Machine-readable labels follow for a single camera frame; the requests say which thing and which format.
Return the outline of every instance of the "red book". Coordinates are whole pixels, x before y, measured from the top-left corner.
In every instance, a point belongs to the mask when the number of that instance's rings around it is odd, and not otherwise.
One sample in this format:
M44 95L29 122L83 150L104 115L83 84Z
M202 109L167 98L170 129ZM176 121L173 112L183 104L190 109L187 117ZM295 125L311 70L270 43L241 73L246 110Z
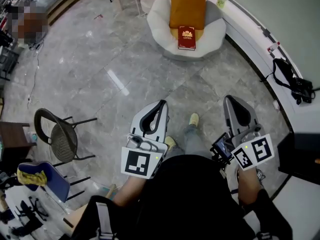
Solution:
M196 49L196 32L192 26L179 26L178 29L178 49L192 50Z

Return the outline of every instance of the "yellow sneaker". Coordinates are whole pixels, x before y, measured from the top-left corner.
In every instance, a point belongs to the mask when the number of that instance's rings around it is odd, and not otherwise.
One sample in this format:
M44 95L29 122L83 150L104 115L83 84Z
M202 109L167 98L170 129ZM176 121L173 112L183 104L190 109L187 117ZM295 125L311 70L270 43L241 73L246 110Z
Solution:
M198 127L199 124L199 115L197 113L193 113L190 117L189 125L195 125Z
M175 147L175 146L177 145L177 143L175 142L175 140L174 140L172 137L170 137L170 136L165 137L164 143L169 146L168 151L171 150L173 147Z

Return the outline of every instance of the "wall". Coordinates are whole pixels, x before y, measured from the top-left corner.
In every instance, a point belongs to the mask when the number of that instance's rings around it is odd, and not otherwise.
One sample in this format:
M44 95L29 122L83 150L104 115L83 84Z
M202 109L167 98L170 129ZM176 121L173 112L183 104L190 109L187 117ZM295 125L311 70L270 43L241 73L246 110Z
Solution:
M302 76L320 86L320 0L235 0L281 43Z

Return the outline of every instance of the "gray tile floor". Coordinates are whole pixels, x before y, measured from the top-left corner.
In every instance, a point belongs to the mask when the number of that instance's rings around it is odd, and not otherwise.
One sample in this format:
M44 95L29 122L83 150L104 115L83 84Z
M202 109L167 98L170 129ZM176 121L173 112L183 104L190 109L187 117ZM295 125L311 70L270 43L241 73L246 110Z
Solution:
M92 181L74 186L86 188L68 202L71 209L88 201L95 189L93 181L105 186L121 186L127 176L120 172L121 147L126 145L133 116L145 105L165 99L169 104L168 135L184 147L182 129L191 113L200 115L200 132L209 148L227 130L223 98L235 95L256 109L259 121L277 144L288 133L283 116L273 107L273 99L259 82L249 64L225 41L220 52L199 62L181 62L161 56L148 42L146 18L138 16L135 0L116 2L81 0L49 30L38 59L36 85L31 102L28 95L37 67L37 54L25 50L5 85L3 121L33 124L35 111L46 108L55 115L75 121L97 117L79 125L78 154L97 157L63 165L59 170L71 176L91 176ZM43 123L45 131L52 125ZM38 161L58 162L41 140L33 149ZM270 195L284 181L278 172L278 155L260 168ZM234 165L227 169L234 188Z

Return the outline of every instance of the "gold emblem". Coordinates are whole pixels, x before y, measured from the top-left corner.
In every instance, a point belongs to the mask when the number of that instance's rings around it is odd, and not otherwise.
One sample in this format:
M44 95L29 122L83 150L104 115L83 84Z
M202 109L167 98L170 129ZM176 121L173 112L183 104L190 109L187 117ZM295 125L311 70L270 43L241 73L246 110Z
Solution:
M186 30L182 32L182 36L192 38L192 33Z

